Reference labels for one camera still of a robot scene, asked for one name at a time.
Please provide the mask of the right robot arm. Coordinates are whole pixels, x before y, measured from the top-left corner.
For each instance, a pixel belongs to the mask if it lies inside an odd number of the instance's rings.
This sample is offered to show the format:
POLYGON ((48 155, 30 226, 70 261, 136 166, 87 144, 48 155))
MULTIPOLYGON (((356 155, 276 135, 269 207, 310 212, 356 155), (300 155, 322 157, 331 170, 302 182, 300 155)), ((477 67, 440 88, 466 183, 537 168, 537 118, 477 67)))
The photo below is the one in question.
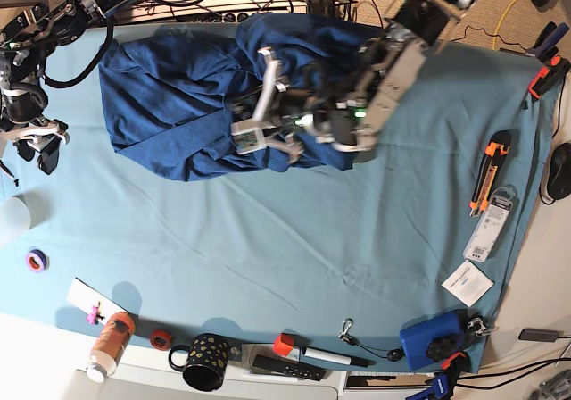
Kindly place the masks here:
POLYGON ((134 0, 39 0, 1 30, 1 144, 14 145, 25 161, 36 161, 46 175, 59 162, 60 146, 70 140, 68 126, 49 120, 46 87, 72 88, 83 81, 110 46, 112 15, 134 0), (59 46, 75 42, 92 25, 106 28, 100 50, 74 79, 46 76, 46 61, 59 46))

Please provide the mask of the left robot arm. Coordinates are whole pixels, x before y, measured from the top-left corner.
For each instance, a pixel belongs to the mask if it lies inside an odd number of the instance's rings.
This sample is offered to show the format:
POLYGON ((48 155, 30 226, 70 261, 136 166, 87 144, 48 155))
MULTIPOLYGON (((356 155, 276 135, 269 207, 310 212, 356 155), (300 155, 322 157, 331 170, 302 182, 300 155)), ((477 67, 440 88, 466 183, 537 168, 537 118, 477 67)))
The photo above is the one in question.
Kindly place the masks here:
POLYGON ((272 47, 259 49, 265 62, 261 86, 240 95, 231 126, 239 154, 274 148, 296 163, 304 152, 298 134, 344 153, 374 149, 378 134, 414 84, 425 52, 450 22, 459 23, 476 0, 404 0, 380 35, 359 49, 357 66, 340 85, 311 63, 301 87, 290 84, 272 47))

